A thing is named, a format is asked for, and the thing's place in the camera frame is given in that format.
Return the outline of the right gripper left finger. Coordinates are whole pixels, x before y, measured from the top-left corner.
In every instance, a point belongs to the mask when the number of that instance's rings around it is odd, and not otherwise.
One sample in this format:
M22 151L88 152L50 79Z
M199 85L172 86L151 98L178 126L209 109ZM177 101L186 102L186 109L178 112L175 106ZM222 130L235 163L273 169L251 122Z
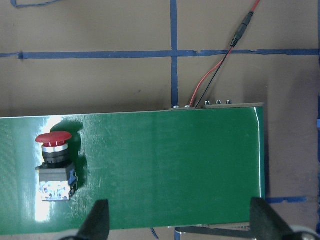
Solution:
M107 199L97 200L76 234L77 240L107 240L110 233L110 211Z

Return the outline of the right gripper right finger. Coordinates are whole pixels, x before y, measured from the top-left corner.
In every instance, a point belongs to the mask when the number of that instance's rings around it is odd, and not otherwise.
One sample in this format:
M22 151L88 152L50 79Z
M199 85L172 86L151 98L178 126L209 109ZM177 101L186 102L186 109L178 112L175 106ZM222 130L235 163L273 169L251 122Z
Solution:
M257 240L283 240L294 234L289 225L263 199L250 201L250 231Z

